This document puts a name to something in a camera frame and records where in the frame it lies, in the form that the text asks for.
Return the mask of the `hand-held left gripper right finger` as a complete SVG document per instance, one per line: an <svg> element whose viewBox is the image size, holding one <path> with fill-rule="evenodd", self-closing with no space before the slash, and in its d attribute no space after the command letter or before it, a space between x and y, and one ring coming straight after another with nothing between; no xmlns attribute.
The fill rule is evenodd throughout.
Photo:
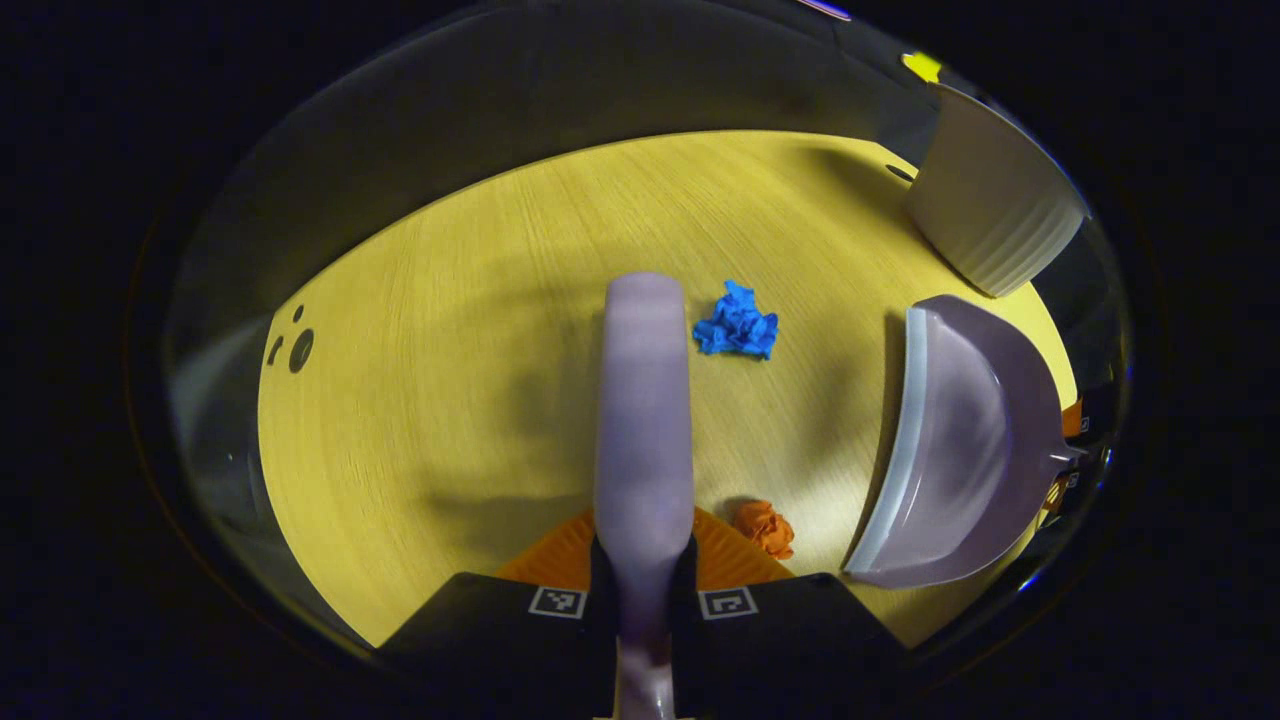
<svg viewBox="0 0 1280 720"><path fill-rule="evenodd" d="M836 577L796 577L696 509L669 591L675 710L695 719L878 719L908 651Z"/></svg>

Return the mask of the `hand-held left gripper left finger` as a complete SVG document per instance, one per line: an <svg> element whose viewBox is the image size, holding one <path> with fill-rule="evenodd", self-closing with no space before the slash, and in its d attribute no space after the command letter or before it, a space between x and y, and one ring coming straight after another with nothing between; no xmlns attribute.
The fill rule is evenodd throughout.
<svg viewBox="0 0 1280 720"><path fill-rule="evenodd" d="M434 719L614 712L620 601L590 511L493 574L460 571L380 643Z"/></svg>

